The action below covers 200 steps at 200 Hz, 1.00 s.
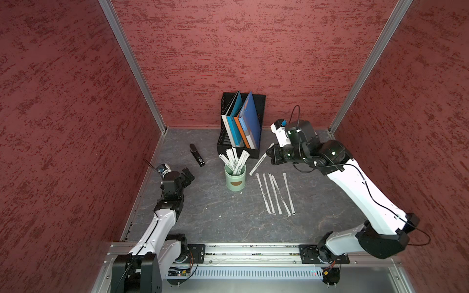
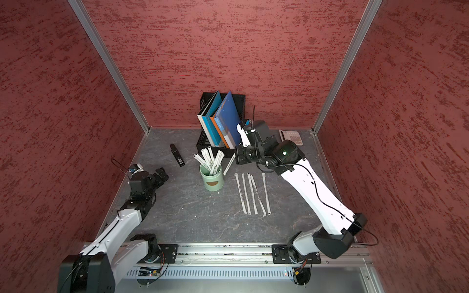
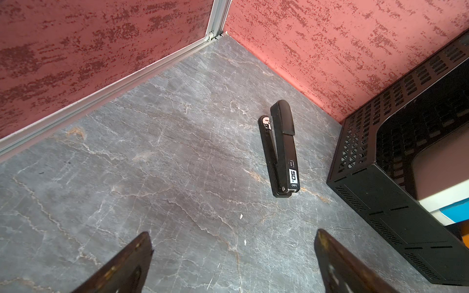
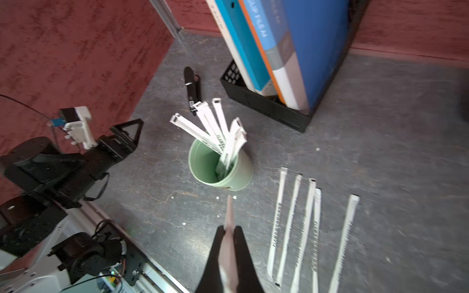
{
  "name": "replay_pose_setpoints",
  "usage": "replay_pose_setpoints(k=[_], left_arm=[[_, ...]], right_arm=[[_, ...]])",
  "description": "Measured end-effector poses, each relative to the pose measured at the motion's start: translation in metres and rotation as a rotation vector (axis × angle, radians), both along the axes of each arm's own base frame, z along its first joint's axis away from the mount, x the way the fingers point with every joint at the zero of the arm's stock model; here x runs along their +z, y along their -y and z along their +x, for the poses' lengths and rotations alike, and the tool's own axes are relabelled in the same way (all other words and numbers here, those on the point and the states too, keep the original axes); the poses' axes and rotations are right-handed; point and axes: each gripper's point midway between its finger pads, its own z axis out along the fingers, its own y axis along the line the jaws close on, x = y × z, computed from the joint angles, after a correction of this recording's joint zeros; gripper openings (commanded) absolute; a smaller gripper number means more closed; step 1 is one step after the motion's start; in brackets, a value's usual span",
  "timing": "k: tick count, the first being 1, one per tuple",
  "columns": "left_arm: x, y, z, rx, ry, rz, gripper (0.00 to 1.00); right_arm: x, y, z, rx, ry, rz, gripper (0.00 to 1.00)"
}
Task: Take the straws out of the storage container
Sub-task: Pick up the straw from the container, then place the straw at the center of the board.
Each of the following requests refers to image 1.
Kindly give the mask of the straw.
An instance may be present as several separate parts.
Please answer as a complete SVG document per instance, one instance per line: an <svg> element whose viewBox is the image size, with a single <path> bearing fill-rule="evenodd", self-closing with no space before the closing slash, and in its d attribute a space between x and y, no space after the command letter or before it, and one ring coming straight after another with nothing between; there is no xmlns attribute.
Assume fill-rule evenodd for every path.
<svg viewBox="0 0 469 293"><path fill-rule="evenodd" d="M260 176L259 176L258 173L256 173L256 178L257 178L258 183L259 183L259 186L260 186L261 194L262 194L262 197L263 197L263 201L264 201L264 203L265 203L265 206L266 206L267 213L268 213L268 214L272 214L272 211L271 211L270 206L269 206L269 204L268 204L268 202L267 202L266 194L265 194L265 191L264 191L264 189L263 189L263 185L262 185L262 183L261 183L261 179L260 179Z"/></svg>
<svg viewBox="0 0 469 293"><path fill-rule="evenodd" d="M275 197L275 201L276 201L276 205L277 205L277 209L278 209L278 214L282 215L283 213L282 213L282 209L280 207L279 201L278 201L276 186L275 186L275 183L273 181L274 178L270 173L268 173L268 176L269 176L269 179L270 179L270 182L271 182L271 185L272 185L272 190L274 192L274 197Z"/></svg>
<svg viewBox="0 0 469 293"><path fill-rule="evenodd" d="M266 179L265 173L263 173L263 179L264 179L266 189L267 189L267 197L269 199L269 205L270 205L271 212L272 212L273 215L276 215L276 211L274 209L274 205L273 205L273 202L272 202L272 198L271 198L271 194L270 194L270 191L269 191L269 186L267 184L267 179Z"/></svg>
<svg viewBox="0 0 469 293"><path fill-rule="evenodd" d="M290 205L290 208L291 208L291 214L292 214L293 216L295 216L295 215L296 215L296 211L295 211L295 208L294 208L294 205L293 205L293 201L292 201L292 197L291 197L291 193L290 193L290 190L289 190L287 174L286 174L285 172L283 172L282 175L283 175L283 179L284 179L284 182L285 182L285 187L286 187L286 190L287 190L289 205Z"/></svg>
<svg viewBox="0 0 469 293"><path fill-rule="evenodd" d="M249 175L252 176L255 171L260 167L261 163L266 159L267 152L265 152L262 157L258 160L258 162L254 165L253 169L249 172Z"/></svg>
<svg viewBox="0 0 469 293"><path fill-rule="evenodd" d="M275 183L276 190L277 190L278 201L279 201L279 203L283 203L283 206L285 207L285 210L286 210L286 212L287 212L287 215L288 215L288 217L290 217L290 216L291 216L290 210L288 209L288 206L287 206L286 202L284 201L284 198L282 197L282 194L280 193L280 189L279 189L279 187L278 187L278 184L277 184L276 179L275 179L274 176L273 176L273 178L274 178L273 181L274 181L274 183Z"/></svg>

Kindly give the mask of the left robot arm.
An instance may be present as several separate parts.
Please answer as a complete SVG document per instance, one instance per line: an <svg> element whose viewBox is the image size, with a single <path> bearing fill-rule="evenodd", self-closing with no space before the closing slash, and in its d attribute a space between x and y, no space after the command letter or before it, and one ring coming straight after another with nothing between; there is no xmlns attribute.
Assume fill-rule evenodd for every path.
<svg viewBox="0 0 469 293"><path fill-rule="evenodd" d="M184 234L170 234L183 209L184 189L194 180L188 168L173 171L167 164L155 170L161 175L161 198L153 219L138 243L112 265L112 293L160 293L173 263L195 263Z"/></svg>

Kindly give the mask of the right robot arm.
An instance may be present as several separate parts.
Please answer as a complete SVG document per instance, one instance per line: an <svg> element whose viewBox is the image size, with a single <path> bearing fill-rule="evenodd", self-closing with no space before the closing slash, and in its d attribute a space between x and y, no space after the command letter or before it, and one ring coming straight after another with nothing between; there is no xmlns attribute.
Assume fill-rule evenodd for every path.
<svg viewBox="0 0 469 293"><path fill-rule="evenodd" d="M366 217L366 221L342 232L329 232L316 246L318 258L325 264L337 257L354 252L386 259L409 245L409 234L420 223L413 213L406 213L394 205L370 181L351 152L339 141L320 141L310 122L297 120L288 123L279 119L271 125L277 143L269 147L267 155L273 165L306 164L340 187Z"/></svg>

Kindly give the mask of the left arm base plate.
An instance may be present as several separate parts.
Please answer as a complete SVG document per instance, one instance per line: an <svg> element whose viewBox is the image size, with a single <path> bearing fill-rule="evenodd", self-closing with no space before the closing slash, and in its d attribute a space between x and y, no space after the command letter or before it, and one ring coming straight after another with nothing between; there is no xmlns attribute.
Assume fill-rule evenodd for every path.
<svg viewBox="0 0 469 293"><path fill-rule="evenodd" d="M205 261L205 244L188 244L187 251L174 261L174 264L203 264Z"/></svg>

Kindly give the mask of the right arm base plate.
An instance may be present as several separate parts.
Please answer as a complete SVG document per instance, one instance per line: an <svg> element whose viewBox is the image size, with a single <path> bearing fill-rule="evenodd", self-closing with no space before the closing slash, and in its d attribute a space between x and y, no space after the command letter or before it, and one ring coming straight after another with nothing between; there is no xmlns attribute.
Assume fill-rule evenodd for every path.
<svg viewBox="0 0 469 293"><path fill-rule="evenodd" d="M335 264L349 264L350 260L348 255L334 255L325 248L318 248L317 245L299 245L299 255L302 264L320 264L331 265Z"/></svg>

